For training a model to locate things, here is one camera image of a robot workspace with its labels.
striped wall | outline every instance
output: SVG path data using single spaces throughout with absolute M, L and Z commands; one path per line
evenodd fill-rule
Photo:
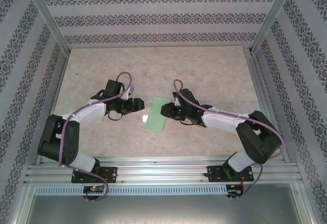
M 286 0 L 256 53 L 318 223 L 327 223 L 326 9 L 326 0 Z
M 0 0 L 0 223 L 34 164 L 66 61 L 31 0 Z
M 250 47 L 274 0 L 45 0 L 70 48 Z

marble-pattern surface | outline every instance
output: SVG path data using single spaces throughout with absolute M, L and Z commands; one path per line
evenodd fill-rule
M 108 79 L 132 74 L 132 97 L 146 108 L 120 121 L 107 116 L 93 121 L 80 134 L 79 150 L 91 156 L 178 157 L 230 155 L 242 148 L 237 135 L 199 126 L 183 126 L 167 119 L 162 133 L 144 129 L 154 96 L 172 98 L 179 78 L 201 104 L 237 113 L 259 109 L 241 46 L 151 47 L 72 50 L 55 114 L 72 112 L 85 104 Z M 128 76 L 120 79 L 128 84 Z

enclosure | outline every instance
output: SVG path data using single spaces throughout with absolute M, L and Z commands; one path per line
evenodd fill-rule
M 326 8 L 327 0 L 0 0 L 0 223 L 327 223 Z M 145 109 L 81 132 L 80 152 L 118 168 L 108 197 L 86 203 L 88 185 L 71 183 L 72 170 L 37 148 L 49 115 L 73 112 L 122 71 Z M 239 201 L 205 176 L 242 149 L 237 135 L 172 119 L 161 133 L 146 130 L 153 98 L 172 98 L 174 79 L 200 104 L 262 111 L 284 138 L 261 177 L 252 167 L 260 180 Z

metal ventilation slot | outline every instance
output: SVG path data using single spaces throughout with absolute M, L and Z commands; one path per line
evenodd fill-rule
M 35 195 L 76 196 L 83 195 L 84 186 L 38 186 Z M 227 194 L 226 185 L 192 186 L 109 186 L 111 196 L 149 196 L 149 195 L 211 195 Z

green card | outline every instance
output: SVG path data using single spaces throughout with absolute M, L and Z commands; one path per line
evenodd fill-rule
M 159 96 L 154 97 L 148 120 L 145 123 L 145 129 L 159 133 L 162 132 L 167 117 L 160 114 L 161 107 L 171 101 L 172 100 L 168 98 L 162 98 Z

